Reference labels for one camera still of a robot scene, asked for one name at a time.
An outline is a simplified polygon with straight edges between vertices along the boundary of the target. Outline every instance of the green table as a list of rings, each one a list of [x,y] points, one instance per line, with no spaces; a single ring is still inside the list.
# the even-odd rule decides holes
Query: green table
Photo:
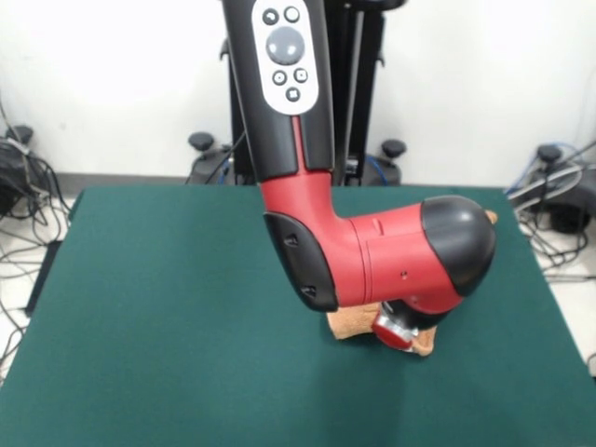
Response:
[[[596,387],[500,192],[334,196],[348,215],[447,193],[499,212],[498,251],[420,359],[332,339],[257,189],[87,190],[0,390],[0,445],[596,445]]]

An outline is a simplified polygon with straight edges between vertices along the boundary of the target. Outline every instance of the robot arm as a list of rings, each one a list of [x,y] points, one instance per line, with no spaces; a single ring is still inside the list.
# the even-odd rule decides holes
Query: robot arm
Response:
[[[481,282],[492,224],[460,196],[339,217],[323,0],[223,0],[223,11],[264,218],[291,284],[316,311],[383,303],[374,331],[408,349]]]

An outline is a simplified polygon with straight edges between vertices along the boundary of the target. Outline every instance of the tan object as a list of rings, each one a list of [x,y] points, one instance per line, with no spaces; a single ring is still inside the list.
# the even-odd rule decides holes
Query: tan object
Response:
[[[498,216],[492,211],[486,211],[493,224],[498,222]],[[379,313],[380,303],[360,305],[357,307],[343,307],[337,312],[327,314],[327,321],[336,340],[345,340],[364,333],[373,332],[374,319]],[[413,340],[413,352],[426,357],[435,348],[437,328],[421,331]]]

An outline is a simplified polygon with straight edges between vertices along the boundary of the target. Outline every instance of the control buttons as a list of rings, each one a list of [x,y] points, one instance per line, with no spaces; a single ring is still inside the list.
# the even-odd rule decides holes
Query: control buttons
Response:
[[[289,23],[295,23],[300,19],[300,12],[295,7],[288,7],[284,16]]]
[[[288,98],[288,101],[290,102],[297,102],[300,100],[300,90],[295,87],[288,88],[288,91],[286,91],[286,98]]]
[[[269,26],[275,25],[279,21],[278,12],[275,11],[272,7],[270,7],[263,13],[263,21],[264,21],[265,25],[269,25]]]
[[[286,81],[288,81],[288,77],[282,71],[273,73],[273,83],[276,86],[283,86],[286,83]]]
[[[267,39],[267,53],[280,65],[294,65],[305,54],[305,40],[293,28],[277,28]]]
[[[308,72],[304,68],[299,68],[294,72],[294,79],[296,79],[296,82],[303,84],[308,80]]]

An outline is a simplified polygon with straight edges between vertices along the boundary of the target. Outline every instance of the white floor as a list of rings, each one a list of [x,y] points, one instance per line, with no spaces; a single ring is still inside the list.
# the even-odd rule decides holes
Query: white floor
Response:
[[[53,218],[49,217],[49,213],[46,214],[50,221],[53,220]],[[65,235],[66,226],[64,220],[61,220],[61,227],[62,235]],[[19,222],[12,219],[4,219],[0,221],[0,232],[2,231],[35,239],[31,221]],[[51,240],[57,234],[58,226],[55,221],[48,228],[39,227],[38,235],[43,239]],[[589,236],[594,243],[590,244],[584,250],[576,262],[561,269],[560,273],[596,275],[596,224],[593,224],[589,228]],[[552,233],[544,235],[544,237],[562,249],[573,248],[576,244],[574,237],[563,237]],[[32,247],[32,244],[15,237],[10,237],[4,233],[0,234],[0,251],[10,252],[28,247]],[[36,249],[25,253],[14,254],[10,257],[10,260],[41,263],[44,253],[44,249]],[[39,266],[40,264],[21,265],[25,270],[36,270]],[[10,316],[24,328],[28,324],[28,319],[24,316],[24,313],[19,310],[10,309],[20,309],[27,305],[37,274],[32,273],[30,276],[24,276],[22,278],[7,278],[20,274],[22,274],[22,271],[14,265],[0,264],[0,299],[4,307],[9,310]],[[553,284],[551,288],[571,334],[576,341],[577,350],[582,359],[587,361],[590,356],[596,353],[596,281],[578,284]],[[9,335],[14,331],[15,328],[12,323],[5,315],[0,314],[0,357],[7,344]],[[20,335],[16,333],[12,339],[11,347],[19,340]],[[13,356],[0,369],[0,383],[2,378],[6,377],[8,373],[12,358]]]

